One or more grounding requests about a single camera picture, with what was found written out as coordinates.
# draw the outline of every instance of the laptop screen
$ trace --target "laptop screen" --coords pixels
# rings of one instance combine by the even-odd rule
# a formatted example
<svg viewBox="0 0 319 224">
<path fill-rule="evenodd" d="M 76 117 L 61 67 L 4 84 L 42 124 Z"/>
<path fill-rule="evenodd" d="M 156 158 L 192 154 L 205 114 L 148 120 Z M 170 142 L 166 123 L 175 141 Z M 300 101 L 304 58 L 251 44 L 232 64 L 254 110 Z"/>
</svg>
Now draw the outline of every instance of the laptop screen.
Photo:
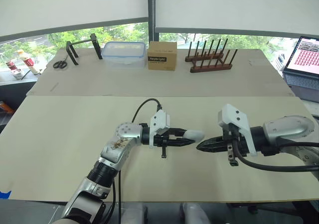
<svg viewBox="0 0 319 224">
<path fill-rule="evenodd" d="M 285 71 L 319 75 L 319 38 L 301 37 Z"/>
</svg>

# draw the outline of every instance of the black metal stand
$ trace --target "black metal stand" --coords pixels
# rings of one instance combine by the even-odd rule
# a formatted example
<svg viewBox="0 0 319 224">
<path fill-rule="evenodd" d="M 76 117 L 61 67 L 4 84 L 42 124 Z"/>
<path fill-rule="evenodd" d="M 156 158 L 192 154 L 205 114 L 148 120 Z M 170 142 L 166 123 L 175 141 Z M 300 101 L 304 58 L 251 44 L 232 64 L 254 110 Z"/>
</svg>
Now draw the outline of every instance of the black metal stand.
<svg viewBox="0 0 319 224">
<path fill-rule="evenodd" d="M 73 45 L 75 44 L 80 44 L 80 43 L 84 43 L 84 42 L 89 42 L 91 41 L 93 43 L 94 49 L 96 51 L 96 54 L 98 55 L 99 59 L 102 60 L 102 55 L 101 55 L 101 48 L 100 48 L 100 44 L 96 38 L 95 33 L 92 33 L 90 35 L 90 39 L 88 40 L 84 40 L 84 41 L 77 41 L 77 42 L 73 42 L 71 43 L 70 41 L 66 42 L 66 52 L 68 53 L 69 57 L 71 58 L 71 60 L 73 61 L 74 65 L 79 65 L 79 63 L 77 63 L 77 61 L 75 60 L 74 57 L 78 58 L 78 54 L 75 52 Z"/>
</svg>

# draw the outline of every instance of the wooden rack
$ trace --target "wooden rack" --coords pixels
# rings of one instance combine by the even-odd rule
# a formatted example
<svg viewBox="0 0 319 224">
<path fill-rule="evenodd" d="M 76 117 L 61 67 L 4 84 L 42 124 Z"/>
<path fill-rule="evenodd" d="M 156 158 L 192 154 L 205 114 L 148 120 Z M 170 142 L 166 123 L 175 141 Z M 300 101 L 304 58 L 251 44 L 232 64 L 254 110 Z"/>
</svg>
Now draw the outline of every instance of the wooden rack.
<svg viewBox="0 0 319 224">
<path fill-rule="evenodd" d="M 224 52 L 224 49 L 226 47 L 228 39 L 226 39 L 223 48 L 219 52 L 217 52 L 220 41 L 221 41 L 221 39 L 219 39 L 217 47 L 216 47 L 215 51 L 213 51 L 212 53 L 210 53 L 210 51 L 211 51 L 211 48 L 213 46 L 214 40 L 212 40 L 212 42 L 210 44 L 208 53 L 206 51 L 204 51 L 205 46 L 206 46 L 206 41 L 205 41 L 201 55 L 199 55 L 199 53 L 197 52 L 198 45 L 199 45 L 199 41 L 198 41 L 197 46 L 196 46 L 196 50 L 195 50 L 195 54 L 193 56 L 190 56 L 190 50 L 191 50 L 191 44 L 192 44 L 192 42 L 190 42 L 188 56 L 185 57 L 185 61 L 192 62 L 193 66 L 190 69 L 191 73 L 230 70 L 232 68 L 232 66 L 233 66 L 232 62 L 234 60 L 234 57 L 235 57 L 238 49 L 235 50 L 233 57 L 231 58 L 230 62 L 227 64 L 226 60 L 227 60 L 227 57 L 229 55 L 230 50 L 227 51 L 225 59 L 222 60 L 222 58 L 224 57 L 223 52 Z M 205 60 L 209 60 L 208 65 L 203 65 Z M 201 61 L 200 66 L 196 65 L 197 61 Z"/>
</svg>

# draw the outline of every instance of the laptop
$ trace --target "laptop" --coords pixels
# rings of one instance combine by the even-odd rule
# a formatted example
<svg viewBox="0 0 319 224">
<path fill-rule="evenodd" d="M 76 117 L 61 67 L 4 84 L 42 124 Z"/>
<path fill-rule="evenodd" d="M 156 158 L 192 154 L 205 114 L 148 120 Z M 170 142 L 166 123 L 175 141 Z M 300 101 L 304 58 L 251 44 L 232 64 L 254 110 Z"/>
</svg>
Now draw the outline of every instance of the laptop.
<svg viewBox="0 0 319 224">
<path fill-rule="evenodd" d="M 319 38 L 299 38 L 283 76 L 297 97 L 319 103 Z"/>
</svg>

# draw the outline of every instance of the window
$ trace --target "window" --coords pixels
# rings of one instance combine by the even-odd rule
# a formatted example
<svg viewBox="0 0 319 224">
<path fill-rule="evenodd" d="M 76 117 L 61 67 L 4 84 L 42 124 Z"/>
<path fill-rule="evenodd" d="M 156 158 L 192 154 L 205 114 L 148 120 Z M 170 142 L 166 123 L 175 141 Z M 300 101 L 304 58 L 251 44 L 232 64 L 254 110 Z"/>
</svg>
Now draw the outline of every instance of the window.
<svg viewBox="0 0 319 224">
<path fill-rule="evenodd" d="M 229 49 L 261 49 L 274 68 L 279 71 L 289 59 L 298 39 L 271 37 L 271 36 L 249 36 L 249 35 L 220 35 L 220 34 L 198 34 L 198 33 L 160 33 L 160 41 L 177 41 L 177 48 L 188 49 L 192 41 L 192 48 L 196 48 L 199 41 L 199 48 L 203 48 L 205 40 L 206 48 L 209 49 L 211 41 L 214 39 L 213 47 L 216 48 L 218 39 L 221 39 L 222 48 L 226 39 L 226 48 Z M 285 61 L 278 65 L 278 59 L 285 58 Z"/>
<path fill-rule="evenodd" d="M 29 53 L 35 63 L 41 68 L 55 56 L 60 48 L 65 48 L 66 42 L 89 39 L 90 34 L 95 33 L 101 48 L 108 41 L 142 41 L 149 43 L 149 28 L 147 22 L 88 28 L 81 30 L 65 31 L 47 35 L 20 38 L 16 40 L 0 42 L 0 71 L 9 71 L 6 65 L 8 60 L 14 62 L 18 68 L 27 68 L 18 57 L 17 50 L 22 49 Z M 76 48 L 93 47 L 92 43 L 81 43 Z"/>
</svg>

